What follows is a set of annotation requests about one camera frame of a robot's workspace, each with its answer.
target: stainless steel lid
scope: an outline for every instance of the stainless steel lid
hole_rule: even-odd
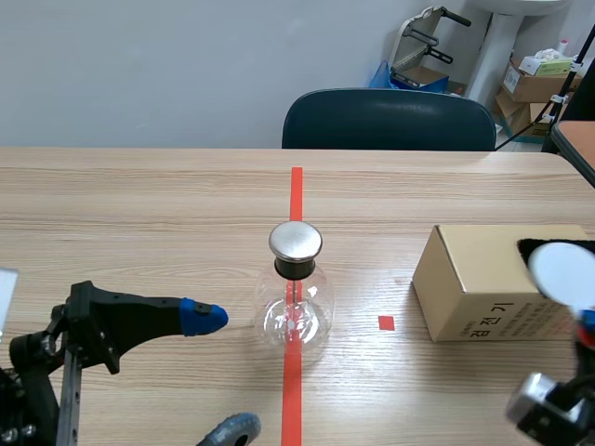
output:
[[[272,230],[269,247],[284,262],[309,262],[323,248],[323,236],[313,225],[303,221],[287,221]]]

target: red tape line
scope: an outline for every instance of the red tape line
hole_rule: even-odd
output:
[[[301,167],[291,169],[291,194],[289,219],[303,218],[304,175]],[[296,300],[301,301],[301,282],[296,283]],[[293,300],[293,284],[287,284],[287,305]],[[289,314],[294,321],[298,314]],[[283,361],[283,412],[281,415],[281,446],[301,446],[301,340],[297,334],[288,333]]]

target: white wall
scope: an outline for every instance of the white wall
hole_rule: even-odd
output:
[[[279,147],[296,98],[366,85],[394,31],[431,3],[1,2],[0,145]],[[463,81],[488,17],[467,10],[471,30],[441,31],[471,36],[473,50],[449,46]]]
[[[574,56],[585,43],[595,23],[595,1],[572,0],[568,7],[545,17],[526,17],[522,22],[515,56],[519,59],[540,49],[555,48],[562,39],[569,41],[566,55]],[[595,45],[588,52],[595,56]]]

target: sink pedestal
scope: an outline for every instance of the sink pedestal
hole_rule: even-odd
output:
[[[523,16],[494,14],[465,96],[491,109]]]

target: floor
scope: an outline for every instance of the floor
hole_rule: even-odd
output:
[[[503,131],[499,131],[496,135],[496,146],[499,146],[507,139],[506,134]],[[499,151],[541,151],[541,144],[511,141]]]

